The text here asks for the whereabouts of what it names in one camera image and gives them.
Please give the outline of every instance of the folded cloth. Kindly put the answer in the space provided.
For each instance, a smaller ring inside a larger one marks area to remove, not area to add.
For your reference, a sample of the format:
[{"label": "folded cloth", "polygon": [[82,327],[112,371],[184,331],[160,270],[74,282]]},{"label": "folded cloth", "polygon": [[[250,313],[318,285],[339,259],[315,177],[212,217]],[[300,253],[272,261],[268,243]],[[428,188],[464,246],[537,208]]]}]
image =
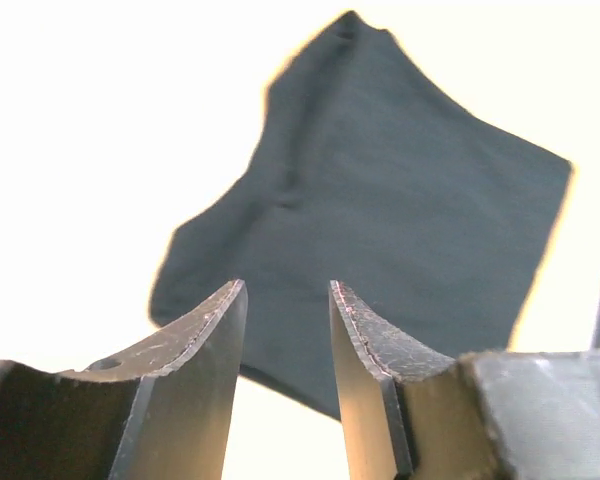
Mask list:
[{"label": "folded cloth", "polygon": [[248,171],[174,233],[151,316],[246,280],[243,374],[338,418],[329,280],[444,354],[503,348],[569,175],[349,12],[270,86]]}]

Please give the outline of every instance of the white surface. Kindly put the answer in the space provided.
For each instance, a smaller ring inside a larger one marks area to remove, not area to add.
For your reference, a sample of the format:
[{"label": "white surface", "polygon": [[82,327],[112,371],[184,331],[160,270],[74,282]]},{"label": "white surface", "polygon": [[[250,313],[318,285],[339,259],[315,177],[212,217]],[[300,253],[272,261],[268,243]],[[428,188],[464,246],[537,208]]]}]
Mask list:
[{"label": "white surface", "polygon": [[[244,171],[266,84],[342,4],[0,2],[0,357],[79,368],[150,333],[171,231]],[[600,7],[367,4],[459,103],[578,167],[513,346],[586,348]],[[340,427],[241,380],[225,478],[282,476],[347,478]]]}]

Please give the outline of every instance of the black fabric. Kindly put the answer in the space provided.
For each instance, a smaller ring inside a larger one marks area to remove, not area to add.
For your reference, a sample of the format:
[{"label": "black fabric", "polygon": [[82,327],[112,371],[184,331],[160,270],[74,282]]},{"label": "black fabric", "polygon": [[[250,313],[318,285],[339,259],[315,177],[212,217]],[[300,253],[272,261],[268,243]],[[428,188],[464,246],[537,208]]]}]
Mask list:
[{"label": "black fabric", "polygon": [[569,174],[349,12],[271,85],[245,175],[175,232],[152,318],[246,280],[244,372],[337,418],[329,280],[446,355],[505,347]]}]

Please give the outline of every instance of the black towel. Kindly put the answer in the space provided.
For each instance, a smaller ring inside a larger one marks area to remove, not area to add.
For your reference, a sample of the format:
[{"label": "black towel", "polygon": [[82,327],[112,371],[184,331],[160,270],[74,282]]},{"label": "black towel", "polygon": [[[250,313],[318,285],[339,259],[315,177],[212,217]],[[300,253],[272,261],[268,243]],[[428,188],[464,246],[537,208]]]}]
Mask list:
[{"label": "black towel", "polygon": [[271,85],[247,173],[174,233],[151,316],[246,280],[243,374],[338,418],[329,280],[444,354],[503,348],[569,174],[349,12]]}]

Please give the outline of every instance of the dark cloth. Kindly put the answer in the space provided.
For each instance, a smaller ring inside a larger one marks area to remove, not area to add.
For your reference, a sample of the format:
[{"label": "dark cloth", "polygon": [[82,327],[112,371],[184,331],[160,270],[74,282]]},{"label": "dark cloth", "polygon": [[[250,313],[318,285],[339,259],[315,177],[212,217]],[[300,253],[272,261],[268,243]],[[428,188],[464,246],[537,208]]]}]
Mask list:
[{"label": "dark cloth", "polygon": [[270,86],[245,175],[175,232],[152,318],[246,280],[243,373],[338,418],[329,280],[447,355],[503,348],[569,174],[349,12]]}]

